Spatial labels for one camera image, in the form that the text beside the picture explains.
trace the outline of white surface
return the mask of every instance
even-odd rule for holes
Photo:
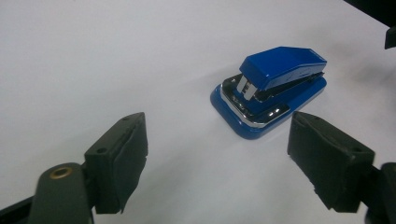
[[[363,223],[328,211],[286,153],[290,120],[238,137],[209,101],[246,56],[277,46],[328,60],[302,111],[396,161],[396,49],[343,1],[0,2],[0,208],[42,172],[144,111],[149,155],[124,214],[102,223]]]

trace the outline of metal part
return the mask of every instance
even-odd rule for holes
[[[73,169],[70,167],[60,167],[54,171],[52,171],[52,173],[50,173],[49,177],[51,179],[60,179],[60,178],[64,178],[70,174],[72,174]]]
[[[255,87],[250,81],[242,76],[236,89],[244,95],[246,100],[250,100],[251,97],[256,93],[257,87]]]
[[[243,102],[238,100],[233,95],[234,82],[233,80],[241,79],[243,82],[243,76],[238,75],[235,77],[227,78],[221,84],[221,99],[230,107],[230,109],[235,113],[238,118],[240,118],[246,125],[252,128],[263,128],[270,122],[274,121],[276,118],[287,113],[290,108],[285,104],[274,105],[267,110],[261,112],[259,115],[255,115],[250,112]]]

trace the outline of screw hole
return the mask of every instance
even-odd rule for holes
[[[96,152],[99,153],[99,154],[105,153],[106,151],[107,151],[107,148],[105,148],[105,147],[101,147],[101,148],[96,150]]]
[[[56,169],[50,173],[49,177],[51,179],[60,179],[64,178],[72,173],[72,168],[70,167],[61,167],[59,169]]]

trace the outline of stapler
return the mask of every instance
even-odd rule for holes
[[[256,139],[323,91],[326,63],[312,49],[278,47],[253,54],[242,63],[242,74],[225,79],[210,100],[237,134]]]

